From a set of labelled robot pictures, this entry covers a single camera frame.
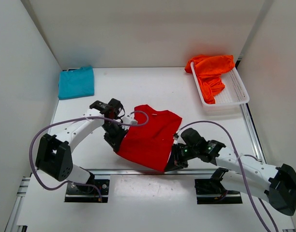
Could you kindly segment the red t shirt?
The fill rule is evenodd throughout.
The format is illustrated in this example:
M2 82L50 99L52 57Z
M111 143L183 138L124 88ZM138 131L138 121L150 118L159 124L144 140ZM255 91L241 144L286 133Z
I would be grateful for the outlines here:
M182 118L169 111L157 111L149 105L139 105L134 108L134 118L140 127L130 127L121 142L117 155L131 162L164 172L174 142L173 135L179 129Z

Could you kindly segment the teal t shirt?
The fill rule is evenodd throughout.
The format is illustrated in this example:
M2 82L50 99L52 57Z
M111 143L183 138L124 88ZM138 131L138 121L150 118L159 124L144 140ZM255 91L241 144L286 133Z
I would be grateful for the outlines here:
M91 66L59 74L59 100L89 97L94 93L94 72Z

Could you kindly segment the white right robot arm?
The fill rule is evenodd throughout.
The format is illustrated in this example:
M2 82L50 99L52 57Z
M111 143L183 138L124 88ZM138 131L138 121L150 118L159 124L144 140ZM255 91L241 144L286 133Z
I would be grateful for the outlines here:
M205 140L188 128L175 134L165 172L188 167L188 161L199 158L217 166L208 189L250 192L268 202L275 210L293 216L296 211L296 172L287 165L262 163L252 157L237 157L232 149L215 140Z

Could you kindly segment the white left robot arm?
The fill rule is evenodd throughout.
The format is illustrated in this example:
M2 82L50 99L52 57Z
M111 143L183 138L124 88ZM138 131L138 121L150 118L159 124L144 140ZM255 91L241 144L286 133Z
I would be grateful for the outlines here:
M114 98L109 103L95 101L89 106L82 120L73 122L60 133L43 135L39 142L36 167L57 181L68 180L83 184L83 191L87 191L94 185L94 175L73 164L72 152L99 127L105 131L104 140L118 152L128 132L116 123L123 110L122 103Z

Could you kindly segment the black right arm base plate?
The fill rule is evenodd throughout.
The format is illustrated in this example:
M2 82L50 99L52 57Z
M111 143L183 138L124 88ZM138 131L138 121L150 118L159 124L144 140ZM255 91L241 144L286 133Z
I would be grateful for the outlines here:
M242 204L239 191L226 190L220 182L212 179L195 179L194 188L198 205Z

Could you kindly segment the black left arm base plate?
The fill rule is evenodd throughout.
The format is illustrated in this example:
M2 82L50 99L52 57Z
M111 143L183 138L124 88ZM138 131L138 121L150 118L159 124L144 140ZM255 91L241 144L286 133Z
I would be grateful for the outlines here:
M110 179L104 177L95 177L93 187L77 186L75 184L67 184L64 201L66 203L107 203L109 196Z

